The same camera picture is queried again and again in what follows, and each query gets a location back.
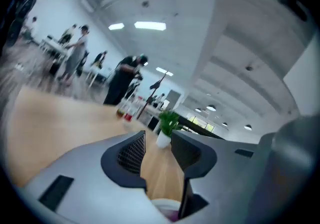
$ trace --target wooden table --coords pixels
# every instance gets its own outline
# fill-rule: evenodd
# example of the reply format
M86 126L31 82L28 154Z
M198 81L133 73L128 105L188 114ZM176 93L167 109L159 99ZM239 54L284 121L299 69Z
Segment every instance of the wooden table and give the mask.
M141 177L152 199L182 199L183 171L171 149L137 120L118 119L114 106L77 101L22 87L9 119L7 164L14 184L23 187L66 152L129 132L146 132Z

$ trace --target white flower pot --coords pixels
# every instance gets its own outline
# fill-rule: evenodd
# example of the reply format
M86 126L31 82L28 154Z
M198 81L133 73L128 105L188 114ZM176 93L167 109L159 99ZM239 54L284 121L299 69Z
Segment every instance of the white flower pot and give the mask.
M164 149L170 144L170 142L171 142L171 138L165 135L162 131L160 131L160 134L156 139L156 145L159 148Z

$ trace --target wooden floor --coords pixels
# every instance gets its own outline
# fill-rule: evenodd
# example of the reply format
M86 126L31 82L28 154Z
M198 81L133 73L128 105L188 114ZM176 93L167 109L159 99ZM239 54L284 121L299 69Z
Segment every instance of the wooden floor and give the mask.
M60 85L54 81L46 69L47 58L36 45L16 45L3 53L0 58L0 111L1 111L1 151L6 157L7 123L14 102L22 85L27 85L50 94L74 98L81 101L102 104L108 88L93 85L88 89L85 81L86 75L76 77L70 87ZM23 66L23 70L15 68L17 64ZM180 201L183 189L183 172L177 167L170 148L162 151L151 150L157 147L155 143L147 143L146 156L148 161L142 162L143 172L141 176L147 180L149 186L147 195L150 199L168 198Z

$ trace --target person in gray dress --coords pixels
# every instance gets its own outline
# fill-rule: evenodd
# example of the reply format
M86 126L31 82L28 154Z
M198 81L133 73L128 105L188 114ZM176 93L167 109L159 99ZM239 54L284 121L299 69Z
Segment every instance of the person in gray dress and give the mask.
M81 27L81 34L82 36L79 38L79 40L74 44L69 44L65 48L70 49L73 47L73 51L66 61L65 65L65 71L62 76L58 77L60 81L65 81L66 84L69 86L71 84L71 77L76 71L81 59L85 55L86 49L87 49L87 43L88 43L88 35L89 33L89 27L87 25L84 25Z

